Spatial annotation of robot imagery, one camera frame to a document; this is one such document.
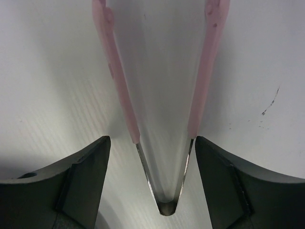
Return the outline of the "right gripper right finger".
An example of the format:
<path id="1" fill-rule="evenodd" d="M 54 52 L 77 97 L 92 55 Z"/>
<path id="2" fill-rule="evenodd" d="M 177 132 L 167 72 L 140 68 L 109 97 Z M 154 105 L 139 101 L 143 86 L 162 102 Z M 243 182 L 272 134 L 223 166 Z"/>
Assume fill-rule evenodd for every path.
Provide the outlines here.
<path id="1" fill-rule="evenodd" d="M 196 159 L 214 229 L 303 229 L 305 180 L 260 167 L 204 137 Z"/>

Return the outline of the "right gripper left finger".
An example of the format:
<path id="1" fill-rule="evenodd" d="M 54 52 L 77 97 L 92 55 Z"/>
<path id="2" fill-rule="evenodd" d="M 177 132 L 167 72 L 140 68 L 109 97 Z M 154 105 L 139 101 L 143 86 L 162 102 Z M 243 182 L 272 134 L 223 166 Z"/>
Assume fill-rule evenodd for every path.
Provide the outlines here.
<path id="1" fill-rule="evenodd" d="M 103 136 L 84 149 L 19 178 L 0 181 L 2 229 L 95 227 L 110 156 Z"/>

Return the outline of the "pink steel tongs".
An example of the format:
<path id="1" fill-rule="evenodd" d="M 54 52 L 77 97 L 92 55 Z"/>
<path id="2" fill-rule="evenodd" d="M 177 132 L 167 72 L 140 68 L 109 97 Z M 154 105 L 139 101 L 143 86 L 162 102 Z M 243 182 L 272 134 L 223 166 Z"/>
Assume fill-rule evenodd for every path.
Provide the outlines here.
<path id="1" fill-rule="evenodd" d="M 227 0 L 94 0 L 92 15 L 158 211 L 176 212 Z"/>

